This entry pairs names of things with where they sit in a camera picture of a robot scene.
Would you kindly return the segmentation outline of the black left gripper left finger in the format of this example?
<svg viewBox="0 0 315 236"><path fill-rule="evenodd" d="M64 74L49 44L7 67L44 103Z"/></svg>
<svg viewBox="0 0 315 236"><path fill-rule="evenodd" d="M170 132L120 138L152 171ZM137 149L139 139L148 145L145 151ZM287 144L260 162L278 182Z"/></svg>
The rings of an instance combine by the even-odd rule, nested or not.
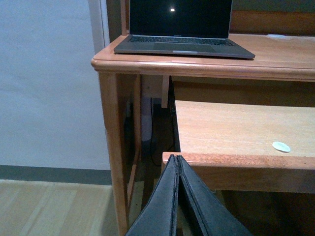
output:
<svg viewBox="0 0 315 236"><path fill-rule="evenodd" d="M171 155L146 206L127 236L175 236L179 193L179 167Z"/></svg>

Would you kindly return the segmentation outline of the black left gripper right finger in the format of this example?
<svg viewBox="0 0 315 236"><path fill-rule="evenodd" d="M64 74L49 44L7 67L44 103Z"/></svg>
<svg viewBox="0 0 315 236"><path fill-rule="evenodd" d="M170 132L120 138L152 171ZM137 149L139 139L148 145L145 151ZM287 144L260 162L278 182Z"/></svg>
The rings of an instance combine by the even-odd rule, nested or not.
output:
<svg viewBox="0 0 315 236"><path fill-rule="evenodd" d="M194 236L251 236L210 191L187 161L176 156L179 170L179 205Z"/></svg>

